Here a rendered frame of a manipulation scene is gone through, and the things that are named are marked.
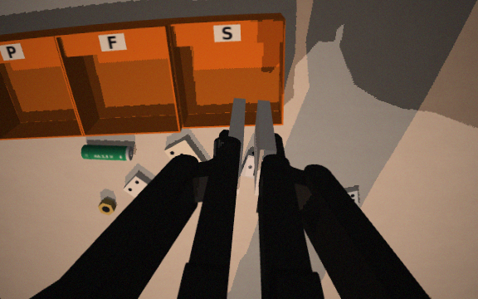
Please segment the yellow hex nut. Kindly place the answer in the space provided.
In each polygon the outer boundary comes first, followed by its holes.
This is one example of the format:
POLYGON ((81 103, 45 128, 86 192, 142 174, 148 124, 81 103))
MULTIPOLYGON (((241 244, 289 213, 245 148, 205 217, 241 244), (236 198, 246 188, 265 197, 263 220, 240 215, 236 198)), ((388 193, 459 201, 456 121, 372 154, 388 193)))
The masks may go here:
POLYGON ((98 208, 101 213, 110 215, 115 211, 116 206, 113 200, 104 199, 100 202, 98 208))

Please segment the beige domino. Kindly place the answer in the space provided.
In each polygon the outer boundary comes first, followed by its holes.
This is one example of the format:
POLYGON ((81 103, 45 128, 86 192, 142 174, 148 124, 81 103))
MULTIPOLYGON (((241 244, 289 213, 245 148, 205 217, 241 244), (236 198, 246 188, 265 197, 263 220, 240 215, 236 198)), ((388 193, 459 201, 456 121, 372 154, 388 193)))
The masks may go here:
POLYGON ((345 190, 350 195, 350 197, 356 202, 356 204, 359 205, 358 190, 356 189, 356 187, 348 188, 348 189, 345 189, 345 190))
POLYGON ((136 197, 148 184, 149 180, 137 172, 137 174, 125 185, 123 190, 133 197, 136 197))

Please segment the white domino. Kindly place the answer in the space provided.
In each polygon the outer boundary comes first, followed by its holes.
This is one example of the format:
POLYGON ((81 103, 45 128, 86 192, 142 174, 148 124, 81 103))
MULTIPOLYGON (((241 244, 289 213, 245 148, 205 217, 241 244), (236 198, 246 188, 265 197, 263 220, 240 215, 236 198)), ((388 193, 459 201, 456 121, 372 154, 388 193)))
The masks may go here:
POLYGON ((204 162, 204 159, 194 148, 187 136, 165 147, 164 152, 170 159, 174 158, 177 155, 189 154, 196 157, 198 159, 198 162, 204 162))

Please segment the orange rack of three bins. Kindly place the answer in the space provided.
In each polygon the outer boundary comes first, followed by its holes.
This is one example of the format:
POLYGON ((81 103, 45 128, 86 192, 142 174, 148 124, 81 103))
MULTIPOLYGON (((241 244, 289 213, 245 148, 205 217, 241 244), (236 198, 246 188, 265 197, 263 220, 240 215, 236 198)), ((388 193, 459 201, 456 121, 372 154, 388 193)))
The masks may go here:
POLYGON ((284 84, 281 13, 3 34, 0 140, 230 127, 234 98, 246 99, 245 126, 258 100, 283 125, 284 84))

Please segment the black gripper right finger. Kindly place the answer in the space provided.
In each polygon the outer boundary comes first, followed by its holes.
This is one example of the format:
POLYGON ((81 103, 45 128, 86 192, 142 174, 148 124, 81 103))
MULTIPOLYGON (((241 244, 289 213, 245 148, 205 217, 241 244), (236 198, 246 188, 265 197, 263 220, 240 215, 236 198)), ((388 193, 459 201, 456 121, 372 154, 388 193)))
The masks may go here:
POLYGON ((431 299, 327 168, 290 166, 269 100, 257 102, 254 176, 261 299, 324 299, 305 232, 341 299, 431 299))

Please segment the green aa battery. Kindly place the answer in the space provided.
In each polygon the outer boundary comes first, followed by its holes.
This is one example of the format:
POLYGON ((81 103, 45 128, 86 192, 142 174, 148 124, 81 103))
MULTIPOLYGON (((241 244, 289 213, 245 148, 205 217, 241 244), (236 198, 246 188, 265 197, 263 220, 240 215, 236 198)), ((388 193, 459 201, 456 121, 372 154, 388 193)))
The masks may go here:
POLYGON ((83 159, 104 160, 132 160, 134 151, 132 146, 117 145, 83 145, 81 156, 83 159))

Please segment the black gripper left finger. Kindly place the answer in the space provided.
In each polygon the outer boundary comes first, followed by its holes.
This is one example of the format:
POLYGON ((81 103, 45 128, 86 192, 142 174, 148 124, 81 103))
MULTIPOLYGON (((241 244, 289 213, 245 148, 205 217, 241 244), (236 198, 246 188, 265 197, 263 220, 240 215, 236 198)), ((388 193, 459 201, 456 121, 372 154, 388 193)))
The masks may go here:
POLYGON ((29 299, 138 299, 200 202, 177 299, 227 299, 245 109, 246 99, 234 98, 212 159, 172 158, 59 280, 29 299))

